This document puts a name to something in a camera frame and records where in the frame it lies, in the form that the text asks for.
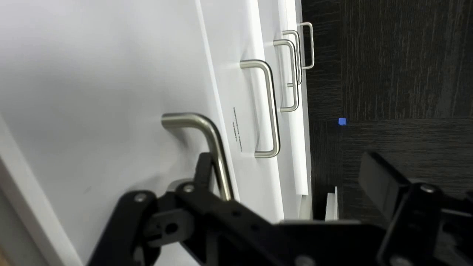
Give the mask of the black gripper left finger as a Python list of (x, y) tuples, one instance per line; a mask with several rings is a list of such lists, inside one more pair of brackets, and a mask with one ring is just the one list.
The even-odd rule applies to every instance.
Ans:
[(181, 244), (200, 266), (275, 266), (257, 239), (268, 221), (213, 195), (215, 170), (215, 159), (203, 152), (194, 177), (164, 195), (121, 195), (87, 266), (154, 266), (170, 244)]

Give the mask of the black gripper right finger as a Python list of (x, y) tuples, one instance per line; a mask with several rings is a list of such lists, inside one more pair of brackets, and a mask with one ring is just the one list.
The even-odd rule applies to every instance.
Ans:
[(442, 233), (453, 239), (453, 254), (473, 266), (473, 201), (447, 195), (427, 182), (411, 182), (377, 152), (365, 152), (359, 184), (389, 220), (376, 261), (380, 266), (450, 266), (436, 255)]

